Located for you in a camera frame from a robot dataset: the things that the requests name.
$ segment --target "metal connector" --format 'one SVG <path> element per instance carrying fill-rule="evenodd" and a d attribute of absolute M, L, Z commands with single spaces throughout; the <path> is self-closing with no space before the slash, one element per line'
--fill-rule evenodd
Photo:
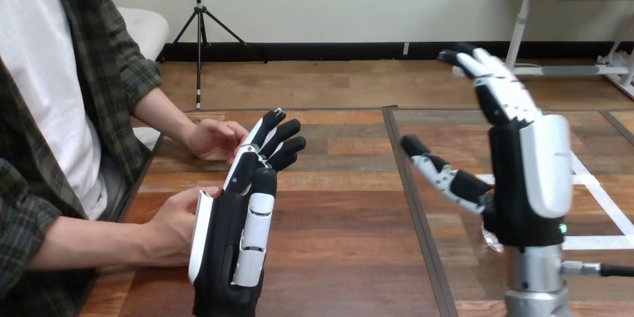
<path fill-rule="evenodd" d="M 564 261 L 561 273 L 571 276 L 600 276 L 600 263 L 584 263 L 581 261 Z"/>

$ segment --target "forearm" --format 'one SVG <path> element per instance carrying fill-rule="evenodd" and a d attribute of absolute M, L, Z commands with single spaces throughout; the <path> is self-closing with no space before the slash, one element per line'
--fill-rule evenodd
<path fill-rule="evenodd" d="M 189 144 L 189 135 L 196 129 L 196 125 L 157 87 L 139 101 L 134 116 L 185 146 Z"/>
<path fill-rule="evenodd" d="M 59 217 L 28 270 L 66 270 L 149 262 L 144 226 Z"/>

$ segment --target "white wall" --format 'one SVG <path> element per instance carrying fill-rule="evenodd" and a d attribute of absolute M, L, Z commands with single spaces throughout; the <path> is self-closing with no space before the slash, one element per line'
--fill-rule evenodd
<path fill-rule="evenodd" d="M 195 0 L 114 0 L 154 10 L 173 40 Z M 284 42 L 425 42 L 510 40 L 521 0 L 203 0 L 242 39 Z M 611 40 L 632 13 L 626 2 L 534 0 L 526 40 Z M 210 41 L 233 41 L 212 20 Z M 182 41 L 194 42 L 192 26 Z"/>

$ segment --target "black cable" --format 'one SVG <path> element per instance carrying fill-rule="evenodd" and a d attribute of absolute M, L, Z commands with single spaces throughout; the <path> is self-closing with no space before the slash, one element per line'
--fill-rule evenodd
<path fill-rule="evenodd" d="M 601 264 L 601 276 L 622 276 L 622 277 L 634 277 L 634 267 L 629 266 L 616 266 L 608 265 L 606 263 Z"/>

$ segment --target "plaid shirt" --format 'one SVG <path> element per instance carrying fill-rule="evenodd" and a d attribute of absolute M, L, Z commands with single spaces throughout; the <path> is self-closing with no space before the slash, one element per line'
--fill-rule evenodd
<path fill-rule="evenodd" d="M 141 55 L 112 0 L 61 3 L 87 115 L 103 154 L 133 185 L 150 151 L 135 137 L 129 117 L 161 84 L 158 68 Z M 86 216 L 1 59 L 0 106 L 0 316 L 73 316 L 94 270 L 25 267 L 58 216 Z"/>

